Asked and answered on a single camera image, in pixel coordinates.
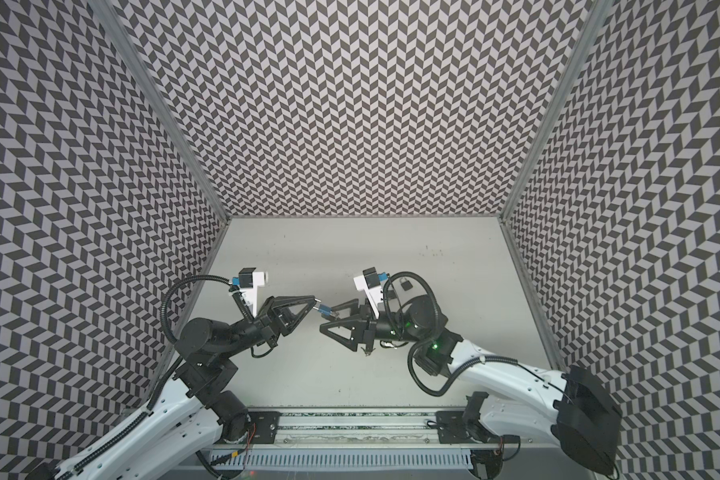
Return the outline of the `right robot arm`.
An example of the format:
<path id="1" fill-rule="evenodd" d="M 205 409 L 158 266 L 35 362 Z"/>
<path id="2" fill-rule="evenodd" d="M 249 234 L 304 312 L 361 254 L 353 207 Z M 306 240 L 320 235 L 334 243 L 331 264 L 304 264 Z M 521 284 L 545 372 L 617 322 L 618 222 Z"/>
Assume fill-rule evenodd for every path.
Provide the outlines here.
<path id="1" fill-rule="evenodd" d="M 371 351 L 384 342 L 409 345 L 406 362 L 411 376 L 424 371 L 445 378 L 437 389 L 415 378 L 430 396 L 444 396 L 459 380 L 479 386 L 468 398 L 462 418 L 469 439 L 535 435 L 559 446 L 586 469 L 618 477 L 623 413 L 590 370 L 545 370 L 489 352 L 448 330 L 446 316 L 428 295 L 416 296 L 393 312 L 376 311 L 358 300 L 318 310 L 325 320 L 321 333 L 353 352 Z"/>

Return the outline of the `black padlock top with keys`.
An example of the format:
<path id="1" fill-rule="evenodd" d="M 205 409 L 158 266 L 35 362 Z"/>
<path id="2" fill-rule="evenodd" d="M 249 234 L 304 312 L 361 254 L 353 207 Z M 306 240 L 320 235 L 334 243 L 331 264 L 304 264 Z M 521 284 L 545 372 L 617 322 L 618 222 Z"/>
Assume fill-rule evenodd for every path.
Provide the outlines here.
<path id="1" fill-rule="evenodd" d="M 414 288 L 413 282 L 410 277 L 404 276 L 400 281 L 400 286 L 404 291 L 410 291 Z"/>

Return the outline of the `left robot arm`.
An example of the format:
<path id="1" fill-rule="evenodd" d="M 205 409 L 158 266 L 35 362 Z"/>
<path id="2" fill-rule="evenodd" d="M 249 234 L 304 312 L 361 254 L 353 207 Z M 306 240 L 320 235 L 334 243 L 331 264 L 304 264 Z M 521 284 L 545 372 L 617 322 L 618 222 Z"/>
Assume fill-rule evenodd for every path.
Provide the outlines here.
<path id="1" fill-rule="evenodd" d="M 246 439 L 248 409 L 228 388 L 238 370 L 232 357 L 262 344 L 276 347 L 318 301 L 269 297 L 252 314 L 240 293 L 233 298 L 242 319 L 190 320 L 174 344 L 178 359 L 143 406 L 77 455 L 56 466 L 43 463 L 29 478 L 157 479 L 225 434 Z"/>

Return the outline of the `blue padlock with keys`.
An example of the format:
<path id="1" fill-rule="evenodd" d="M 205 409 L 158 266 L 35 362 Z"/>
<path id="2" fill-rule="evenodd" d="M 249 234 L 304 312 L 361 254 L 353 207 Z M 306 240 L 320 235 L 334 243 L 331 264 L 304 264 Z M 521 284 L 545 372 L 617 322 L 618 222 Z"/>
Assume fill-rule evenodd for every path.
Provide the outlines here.
<path id="1" fill-rule="evenodd" d="M 313 309 L 324 318 L 331 319 L 334 316 L 332 308 L 324 304 L 316 304 Z"/>

